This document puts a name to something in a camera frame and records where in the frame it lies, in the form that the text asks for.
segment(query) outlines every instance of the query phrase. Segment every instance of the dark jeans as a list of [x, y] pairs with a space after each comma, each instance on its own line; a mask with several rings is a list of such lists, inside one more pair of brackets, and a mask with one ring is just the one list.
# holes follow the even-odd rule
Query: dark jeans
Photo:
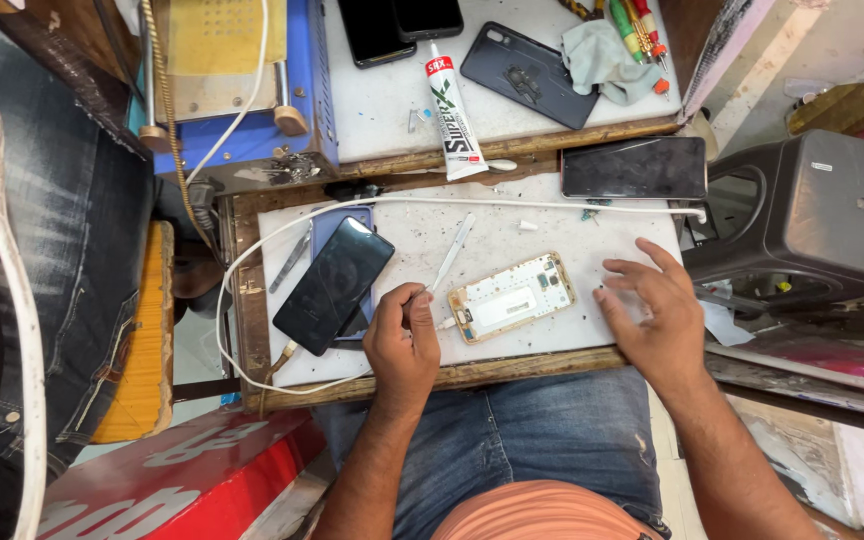
[[[52, 481], [89, 443], [122, 374], [152, 214], [152, 172], [90, 119], [70, 89], [1, 34], [0, 110], [8, 217], [44, 347]], [[20, 475], [21, 363], [1, 271], [0, 313], [0, 460], [7, 462], [0, 465]], [[16, 493], [1, 497], [18, 500]]]
[[[368, 402], [313, 409], [337, 469]], [[433, 392], [409, 443], [396, 539], [435, 533], [457, 505], [511, 482], [555, 480], [608, 497], [663, 537], [645, 380], [634, 367]]]

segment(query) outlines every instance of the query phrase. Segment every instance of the white work mat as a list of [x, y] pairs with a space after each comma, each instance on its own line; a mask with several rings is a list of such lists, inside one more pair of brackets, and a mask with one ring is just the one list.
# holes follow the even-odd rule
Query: white work mat
[[[510, 199], [515, 201], [581, 202], [566, 199], [559, 187], [559, 174], [547, 173], [499, 183], [495, 188], [480, 183], [425, 187], [390, 193], [395, 197], [452, 197]], [[329, 202], [306, 204], [258, 214], [259, 232], [264, 237], [288, 221]], [[663, 209], [666, 201], [616, 201], [615, 206]], [[668, 214], [634, 214], [603, 211], [595, 221], [582, 221], [582, 210], [531, 208], [478, 204], [427, 202], [380, 202], [374, 208], [378, 234], [395, 246], [395, 254], [375, 282], [374, 301], [405, 282], [431, 285], [468, 213], [475, 226], [465, 240], [448, 275], [435, 291], [431, 308], [435, 321], [450, 316], [447, 293], [464, 284], [486, 278], [493, 272], [527, 261], [548, 251], [561, 255], [577, 296], [576, 304], [554, 315], [510, 330], [504, 335], [467, 345], [457, 326], [438, 333], [441, 364], [567, 351], [615, 343], [598, 305], [593, 289], [604, 276], [602, 260], [627, 259], [652, 265], [635, 245], [645, 237], [681, 259], [672, 217]], [[538, 230], [522, 231], [512, 223], [526, 220]], [[292, 248], [306, 233], [302, 226], [291, 227], [262, 246], [262, 264], [268, 287], [282, 269]], [[279, 358], [288, 338], [272, 325], [273, 317], [292, 292], [310, 263], [308, 251], [294, 265], [275, 294], [267, 294], [270, 356]], [[630, 306], [635, 304], [630, 295]], [[272, 379], [279, 387], [333, 381], [361, 373], [368, 368], [365, 353], [359, 350], [329, 349], [316, 357], [299, 349]]]
[[[593, 0], [586, 0], [590, 7]], [[648, 0], [658, 36], [666, 47], [668, 33], [659, 11], [658, 0]], [[426, 78], [426, 62], [432, 60], [427, 41], [419, 41], [415, 55], [384, 65], [359, 69], [353, 63], [349, 39], [342, 24], [336, 0], [325, 0], [325, 36], [328, 41], [328, 69], [335, 108], [335, 127], [339, 137], [339, 162], [401, 156], [428, 150], [441, 150], [439, 124], [435, 118], [432, 92]], [[463, 77], [459, 67], [473, 46], [482, 26], [495, 21], [520, 34], [562, 52], [562, 34], [582, 24], [582, 20], [554, 0], [459, 0], [464, 29], [454, 37], [436, 39], [438, 54], [452, 57], [462, 103], [479, 142], [508, 141], [570, 129], [555, 120], [508, 99], [494, 90]], [[606, 19], [612, 16], [606, 9]], [[622, 106], [602, 96], [585, 122], [585, 127], [674, 115], [682, 107], [675, 76], [676, 51], [669, 47], [663, 73], [671, 86], [669, 100], [650, 94], [637, 103]], [[409, 111], [428, 109], [432, 117], [415, 120], [409, 132]]]

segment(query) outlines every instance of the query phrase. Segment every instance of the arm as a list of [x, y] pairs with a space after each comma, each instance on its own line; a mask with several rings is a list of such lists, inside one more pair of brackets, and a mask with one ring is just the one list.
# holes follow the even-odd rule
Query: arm
[[662, 400], [685, 450], [689, 478], [709, 538], [823, 538], [765, 460], [756, 441], [718, 391], [703, 362], [705, 330], [686, 269], [640, 238], [635, 244], [662, 272], [608, 259], [612, 289], [629, 289], [654, 318], [636, 325], [609, 290], [593, 296], [619, 349]]
[[[375, 399], [316, 525], [314, 540], [392, 538], [402, 463], [439, 371], [439, 341], [420, 283], [379, 301], [362, 339]], [[402, 329], [412, 331], [405, 335]]]

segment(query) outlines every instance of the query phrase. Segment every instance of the orange shirt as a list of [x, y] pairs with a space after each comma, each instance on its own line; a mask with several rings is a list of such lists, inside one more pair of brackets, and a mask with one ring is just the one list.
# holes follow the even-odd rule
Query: orange shirt
[[459, 504], [432, 540], [662, 540], [611, 500], [558, 480], [513, 482]]

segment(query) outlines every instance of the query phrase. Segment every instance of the red board with white text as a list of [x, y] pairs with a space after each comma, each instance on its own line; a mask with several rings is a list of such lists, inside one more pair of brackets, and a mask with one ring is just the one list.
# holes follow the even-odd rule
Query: red board with white text
[[235, 540], [325, 447], [305, 410], [232, 403], [69, 469], [37, 538]]

